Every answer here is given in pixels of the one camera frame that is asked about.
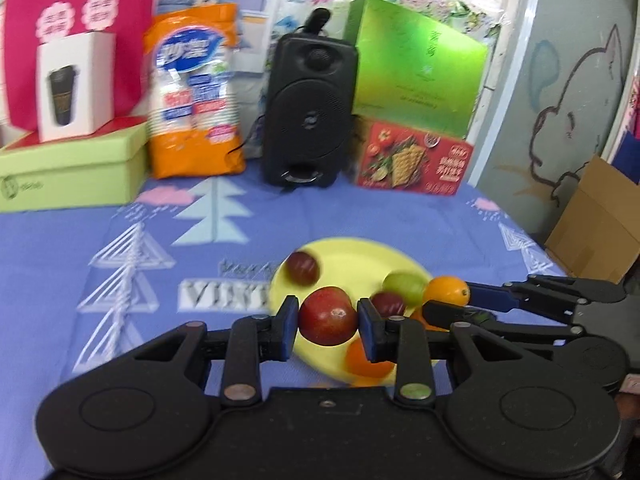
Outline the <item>white cup box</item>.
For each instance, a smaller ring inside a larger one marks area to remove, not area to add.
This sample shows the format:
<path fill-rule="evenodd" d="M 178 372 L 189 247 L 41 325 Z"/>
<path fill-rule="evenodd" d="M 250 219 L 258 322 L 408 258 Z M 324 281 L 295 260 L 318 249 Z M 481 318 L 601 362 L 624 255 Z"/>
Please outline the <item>white cup box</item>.
<path fill-rule="evenodd" d="M 38 136 L 42 142 L 90 136 L 114 118 L 115 36 L 84 32 L 37 50 Z"/>

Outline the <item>black speaker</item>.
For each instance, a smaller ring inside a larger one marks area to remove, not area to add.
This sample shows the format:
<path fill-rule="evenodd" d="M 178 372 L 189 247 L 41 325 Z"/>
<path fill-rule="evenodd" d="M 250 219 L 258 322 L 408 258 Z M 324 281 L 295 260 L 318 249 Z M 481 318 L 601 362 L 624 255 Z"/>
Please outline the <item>black speaker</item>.
<path fill-rule="evenodd" d="M 343 40 L 286 34 L 277 43 L 262 132 L 271 185 L 331 186 L 346 164 L 358 52 Z"/>

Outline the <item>dark purple plum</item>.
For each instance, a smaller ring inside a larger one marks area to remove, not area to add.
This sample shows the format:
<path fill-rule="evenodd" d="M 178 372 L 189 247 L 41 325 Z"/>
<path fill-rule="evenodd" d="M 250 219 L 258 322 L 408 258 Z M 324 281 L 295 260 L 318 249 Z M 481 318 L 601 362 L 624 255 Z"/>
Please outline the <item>dark purple plum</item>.
<path fill-rule="evenodd" d="M 311 286 L 320 278 L 318 261 L 303 250 L 296 250 L 286 258 L 284 272 L 290 282 L 299 286 Z"/>
<path fill-rule="evenodd" d="M 358 314 L 343 289 L 321 287 L 312 292 L 298 311 L 302 336 L 319 346 L 333 347 L 349 341 L 358 328 Z"/>

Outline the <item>small yellow orange front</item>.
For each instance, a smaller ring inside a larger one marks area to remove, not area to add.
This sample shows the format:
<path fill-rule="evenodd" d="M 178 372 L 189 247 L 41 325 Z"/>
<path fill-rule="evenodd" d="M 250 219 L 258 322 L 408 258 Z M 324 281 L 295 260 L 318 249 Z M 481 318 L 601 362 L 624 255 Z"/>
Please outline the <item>small yellow orange front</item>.
<path fill-rule="evenodd" d="M 453 306 L 465 307 L 471 297 L 469 285 L 461 278 L 441 275 L 432 278 L 424 289 L 423 301 L 439 301 Z"/>

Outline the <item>small red fruit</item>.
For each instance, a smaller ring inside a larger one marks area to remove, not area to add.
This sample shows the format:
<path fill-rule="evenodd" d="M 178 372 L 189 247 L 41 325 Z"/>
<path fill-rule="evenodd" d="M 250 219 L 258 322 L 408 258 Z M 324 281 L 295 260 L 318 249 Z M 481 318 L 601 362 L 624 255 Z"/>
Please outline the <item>small red fruit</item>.
<path fill-rule="evenodd" d="M 382 318 L 403 316 L 405 314 L 405 301 L 394 292 L 376 292 L 370 297 L 370 301 Z"/>

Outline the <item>dark purple plum back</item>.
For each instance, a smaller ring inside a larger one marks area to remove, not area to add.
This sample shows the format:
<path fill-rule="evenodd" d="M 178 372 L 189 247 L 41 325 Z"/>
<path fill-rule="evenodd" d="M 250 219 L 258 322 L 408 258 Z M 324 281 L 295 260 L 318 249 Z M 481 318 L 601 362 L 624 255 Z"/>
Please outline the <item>dark purple plum back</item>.
<path fill-rule="evenodd" d="M 286 258 L 284 272 L 290 282 L 299 286 L 311 286 L 320 278 L 318 261 L 303 250 L 296 250 Z"/>

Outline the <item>orange paper cup package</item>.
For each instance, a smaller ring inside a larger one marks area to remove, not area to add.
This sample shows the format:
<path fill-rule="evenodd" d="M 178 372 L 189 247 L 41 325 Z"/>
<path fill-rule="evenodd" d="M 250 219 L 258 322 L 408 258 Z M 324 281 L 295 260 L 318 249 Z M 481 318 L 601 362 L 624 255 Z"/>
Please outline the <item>orange paper cup package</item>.
<path fill-rule="evenodd" d="M 157 16 L 144 36 L 154 178 L 245 170 L 232 54 L 238 8 L 214 3 Z"/>

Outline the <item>blue printed tablecloth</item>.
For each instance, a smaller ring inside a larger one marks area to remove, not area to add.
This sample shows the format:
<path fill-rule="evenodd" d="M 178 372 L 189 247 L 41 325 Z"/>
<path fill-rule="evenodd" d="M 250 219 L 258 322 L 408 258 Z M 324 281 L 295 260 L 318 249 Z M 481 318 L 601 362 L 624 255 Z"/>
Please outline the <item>blue printed tablecloth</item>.
<path fill-rule="evenodd" d="M 465 185 L 453 196 L 358 188 L 285 191 L 256 166 L 231 178 L 149 181 L 120 207 L 1 218 L 1 474 L 49 470 L 34 429 L 41 400 L 98 358 L 114 273 L 141 226 L 144 245 L 120 350 L 190 320 L 211 328 L 266 305 L 278 265 L 328 237 L 393 247 L 435 276 L 500 285 L 559 268 L 500 207 Z"/>

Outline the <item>red cracker box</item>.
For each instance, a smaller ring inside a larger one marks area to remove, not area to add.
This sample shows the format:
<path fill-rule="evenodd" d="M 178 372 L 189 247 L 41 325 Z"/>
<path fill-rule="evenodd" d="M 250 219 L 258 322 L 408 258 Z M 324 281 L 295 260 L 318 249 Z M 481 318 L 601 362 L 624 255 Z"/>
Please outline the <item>red cracker box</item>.
<path fill-rule="evenodd" d="M 363 188 L 453 196 L 472 154 L 460 139 L 357 117 L 348 174 Z"/>

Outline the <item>yellow plastic plate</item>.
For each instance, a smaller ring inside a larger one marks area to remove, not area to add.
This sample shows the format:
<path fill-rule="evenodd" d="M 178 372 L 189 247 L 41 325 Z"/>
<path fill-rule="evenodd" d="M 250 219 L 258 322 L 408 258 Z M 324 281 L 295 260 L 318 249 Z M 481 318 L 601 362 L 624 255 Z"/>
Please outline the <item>yellow plastic plate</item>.
<path fill-rule="evenodd" d="M 314 290 L 324 286 L 343 289 L 353 304 L 378 292 L 384 278 L 392 272 L 414 274 L 423 281 L 432 276 L 420 263 L 398 250 L 373 240 L 352 237 L 332 237 L 315 240 L 303 247 L 320 264 L 320 278 L 310 287 L 298 286 L 288 280 L 283 266 L 279 266 L 269 286 L 269 310 L 279 310 L 288 295 L 304 300 Z M 363 386 L 366 380 L 344 369 L 349 344 L 323 347 L 297 336 L 293 353 L 317 372 L 346 384 Z"/>

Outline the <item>black microphone on speaker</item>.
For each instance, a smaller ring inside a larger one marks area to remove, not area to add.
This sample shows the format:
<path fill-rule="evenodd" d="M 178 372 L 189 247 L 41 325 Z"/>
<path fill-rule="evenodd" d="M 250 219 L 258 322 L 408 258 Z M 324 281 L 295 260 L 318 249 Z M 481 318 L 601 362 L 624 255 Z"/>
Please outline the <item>black microphone on speaker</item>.
<path fill-rule="evenodd" d="M 318 36 L 328 24 L 331 18 L 331 11 L 327 8 L 315 8 L 311 11 L 306 22 L 303 24 L 302 32 L 307 35 Z"/>

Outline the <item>green fruit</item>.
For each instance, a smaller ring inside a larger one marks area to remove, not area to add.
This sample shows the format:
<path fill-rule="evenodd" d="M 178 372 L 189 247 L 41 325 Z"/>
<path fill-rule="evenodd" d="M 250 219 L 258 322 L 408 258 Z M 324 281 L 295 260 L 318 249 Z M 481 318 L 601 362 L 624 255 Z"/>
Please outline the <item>green fruit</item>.
<path fill-rule="evenodd" d="M 382 289 L 401 296 L 407 308 L 420 307 L 428 279 L 411 272 L 392 272 L 384 278 Z"/>

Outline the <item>large orange tangerine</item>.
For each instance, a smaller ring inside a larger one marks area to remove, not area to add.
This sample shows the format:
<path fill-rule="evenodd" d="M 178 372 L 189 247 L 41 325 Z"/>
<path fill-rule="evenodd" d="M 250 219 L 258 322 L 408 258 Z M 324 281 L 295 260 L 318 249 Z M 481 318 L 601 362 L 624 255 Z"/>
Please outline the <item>large orange tangerine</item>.
<path fill-rule="evenodd" d="M 349 374 L 364 379 L 382 380 L 394 369 L 395 364 L 388 361 L 372 363 L 364 352 L 360 338 L 354 339 L 347 347 L 343 360 L 344 369 Z"/>

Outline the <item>brown cardboard box right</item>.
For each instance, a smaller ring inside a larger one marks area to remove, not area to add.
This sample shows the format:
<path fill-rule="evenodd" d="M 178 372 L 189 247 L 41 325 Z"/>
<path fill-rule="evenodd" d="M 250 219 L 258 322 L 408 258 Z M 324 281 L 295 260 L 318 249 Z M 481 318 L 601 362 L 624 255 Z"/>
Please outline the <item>brown cardboard box right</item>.
<path fill-rule="evenodd" d="M 639 257 L 639 185 L 594 156 L 546 241 L 568 275 L 618 284 Z"/>

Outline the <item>light green shoe box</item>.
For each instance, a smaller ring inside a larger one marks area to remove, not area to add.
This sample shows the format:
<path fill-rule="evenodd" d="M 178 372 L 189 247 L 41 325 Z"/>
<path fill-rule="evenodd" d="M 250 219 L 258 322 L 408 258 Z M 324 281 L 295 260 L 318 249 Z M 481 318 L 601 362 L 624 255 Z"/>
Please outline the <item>light green shoe box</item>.
<path fill-rule="evenodd" d="M 42 142 L 27 133 L 1 149 L 1 210 L 132 202 L 148 176 L 148 125 L 119 117 L 91 136 Z"/>

